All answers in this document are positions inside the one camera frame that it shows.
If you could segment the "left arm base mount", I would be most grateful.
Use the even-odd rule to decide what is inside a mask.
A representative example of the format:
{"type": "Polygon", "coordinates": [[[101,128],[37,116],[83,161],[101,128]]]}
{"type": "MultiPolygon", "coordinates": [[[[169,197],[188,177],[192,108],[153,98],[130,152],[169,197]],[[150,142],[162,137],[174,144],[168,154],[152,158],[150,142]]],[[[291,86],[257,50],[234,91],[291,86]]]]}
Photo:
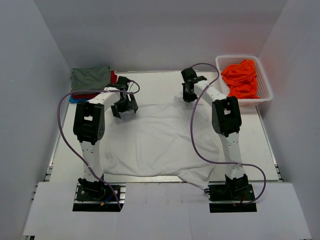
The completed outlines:
{"type": "Polygon", "coordinates": [[[126,185],[108,186],[101,181],[79,178],[73,201],[73,212],[118,213],[125,203],[126,185]]]}

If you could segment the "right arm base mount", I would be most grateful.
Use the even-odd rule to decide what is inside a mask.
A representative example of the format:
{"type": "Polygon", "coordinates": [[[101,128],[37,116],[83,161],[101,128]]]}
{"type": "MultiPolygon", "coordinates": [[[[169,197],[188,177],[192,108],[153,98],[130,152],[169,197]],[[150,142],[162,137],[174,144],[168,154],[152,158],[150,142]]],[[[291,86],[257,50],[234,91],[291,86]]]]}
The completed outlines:
{"type": "Polygon", "coordinates": [[[225,178],[224,184],[210,184],[204,189],[209,197],[211,213],[254,213],[255,194],[247,175],[240,178],[225,178]]]}

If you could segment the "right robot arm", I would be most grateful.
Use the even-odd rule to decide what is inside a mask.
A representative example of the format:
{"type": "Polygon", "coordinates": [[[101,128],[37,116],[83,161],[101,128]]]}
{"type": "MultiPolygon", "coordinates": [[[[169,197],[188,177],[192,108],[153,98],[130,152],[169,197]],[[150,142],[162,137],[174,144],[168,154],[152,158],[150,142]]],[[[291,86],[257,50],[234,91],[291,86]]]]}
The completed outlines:
{"type": "Polygon", "coordinates": [[[241,165],[239,131],[242,125],[238,99],[214,88],[204,76],[197,76],[192,67],[181,71],[182,98],[185,102],[203,99],[211,106],[211,123],[218,134],[225,160],[226,195],[236,200],[249,185],[248,176],[241,165]]]}

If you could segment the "white t-shirt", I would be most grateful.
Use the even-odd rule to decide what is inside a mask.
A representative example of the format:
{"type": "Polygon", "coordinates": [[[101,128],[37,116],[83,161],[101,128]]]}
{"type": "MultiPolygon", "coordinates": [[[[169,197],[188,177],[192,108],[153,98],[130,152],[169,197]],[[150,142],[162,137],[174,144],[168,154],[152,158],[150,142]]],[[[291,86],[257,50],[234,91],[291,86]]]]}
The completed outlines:
{"type": "Polygon", "coordinates": [[[143,104],[121,118],[107,112],[100,162],[105,174],[176,176],[205,189],[214,169],[226,167],[219,141],[206,103],[174,97],[168,103],[143,104]]]}

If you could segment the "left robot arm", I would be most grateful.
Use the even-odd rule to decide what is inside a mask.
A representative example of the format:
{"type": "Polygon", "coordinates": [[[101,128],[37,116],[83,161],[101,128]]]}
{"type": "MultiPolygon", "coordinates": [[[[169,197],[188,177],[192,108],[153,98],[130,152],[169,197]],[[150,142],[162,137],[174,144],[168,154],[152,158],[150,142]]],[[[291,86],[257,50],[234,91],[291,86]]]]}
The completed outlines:
{"type": "Polygon", "coordinates": [[[97,96],[80,101],[76,105],[73,133],[79,141],[84,165],[83,179],[89,182],[101,181],[104,176],[100,160],[100,140],[106,124],[105,112],[110,109],[116,118],[124,112],[137,112],[135,94],[130,92],[130,84],[137,84],[127,77],[120,76],[114,84],[108,84],[97,96]]]}

